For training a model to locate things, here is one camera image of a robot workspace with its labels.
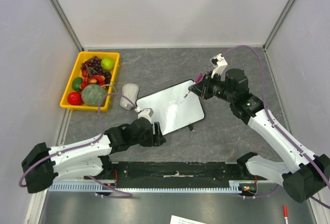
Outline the white marker with magenta cap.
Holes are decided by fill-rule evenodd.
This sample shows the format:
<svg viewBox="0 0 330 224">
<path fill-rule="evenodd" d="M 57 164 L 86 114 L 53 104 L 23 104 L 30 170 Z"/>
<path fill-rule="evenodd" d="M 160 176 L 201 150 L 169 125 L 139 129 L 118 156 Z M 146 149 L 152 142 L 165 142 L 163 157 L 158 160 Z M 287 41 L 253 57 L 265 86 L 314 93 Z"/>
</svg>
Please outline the white marker with magenta cap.
<svg viewBox="0 0 330 224">
<path fill-rule="evenodd" d="M 184 100 L 188 97 L 189 93 L 191 92 L 191 88 L 196 85 L 197 83 L 199 83 L 203 78 L 203 74 L 199 73 L 199 75 L 197 76 L 197 78 L 195 79 L 195 81 L 193 82 L 193 84 L 191 86 L 188 87 L 188 91 L 187 93 L 184 95 L 184 97 L 182 98 L 182 100 L 180 101 L 180 103 L 183 103 Z"/>
</svg>

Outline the small black framed whiteboard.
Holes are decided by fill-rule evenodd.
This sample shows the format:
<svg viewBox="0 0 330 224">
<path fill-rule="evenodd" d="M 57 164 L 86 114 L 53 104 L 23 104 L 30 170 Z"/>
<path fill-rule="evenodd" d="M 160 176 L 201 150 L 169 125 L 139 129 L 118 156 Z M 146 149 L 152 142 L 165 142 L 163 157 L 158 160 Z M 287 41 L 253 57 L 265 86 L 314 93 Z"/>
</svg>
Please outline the small black framed whiteboard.
<svg viewBox="0 0 330 224">
<path fill-rule="evenodd" d="M 185 100 L 188 87 L 193 84 L 189 79 L 171 87 L 137 99 L 140 109 L 152 109 L 153 122 L 158 122 L 163 135 L 193 125 L 205 118 L 200 99 L 190 93 Z"/>
</svg>

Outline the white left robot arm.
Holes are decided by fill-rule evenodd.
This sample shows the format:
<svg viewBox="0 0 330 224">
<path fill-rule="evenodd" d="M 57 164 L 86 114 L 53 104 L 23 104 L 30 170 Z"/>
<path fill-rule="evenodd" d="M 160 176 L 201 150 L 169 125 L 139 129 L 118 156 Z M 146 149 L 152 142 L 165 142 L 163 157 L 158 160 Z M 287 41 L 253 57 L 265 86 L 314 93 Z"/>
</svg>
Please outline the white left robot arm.
<svg viewBox="0 0 330 224">
<path fill-rule="evenodd" d="M 160 124 L 142 117 L 71 145 L 47 147 L 39 143 L 21 163 L 23 175 L 19 186 L 32 194 L 66 179 L 96 176 L 109 179 L 113 174 L 110 154 L 135 145 L 155 147 L 165 142 Z"/>
</svg>

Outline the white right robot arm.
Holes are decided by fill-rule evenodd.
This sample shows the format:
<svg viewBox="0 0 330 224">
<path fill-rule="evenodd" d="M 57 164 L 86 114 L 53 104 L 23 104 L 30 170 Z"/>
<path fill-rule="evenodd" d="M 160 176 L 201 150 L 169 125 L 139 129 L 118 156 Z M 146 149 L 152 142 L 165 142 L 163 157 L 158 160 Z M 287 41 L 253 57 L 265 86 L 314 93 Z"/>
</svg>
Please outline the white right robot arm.
<svg viewBox="0 0 330 224">
<path fill-rule="evenodd" d="M 188 89 L 204 100 L 217 97 L 228 102 L 233 115 L 261 135 L 282 159 L 274 162 L 249 152 L 238 160 L 239 178 L 261 176 L 283 187 L 298 203 L 329 187 L 329 157 L 307 149 L 275 119 L 262 100 L 250 93 L 243 70 L 228 70 L 223 80 L 208 72 Z"/>
</svg>

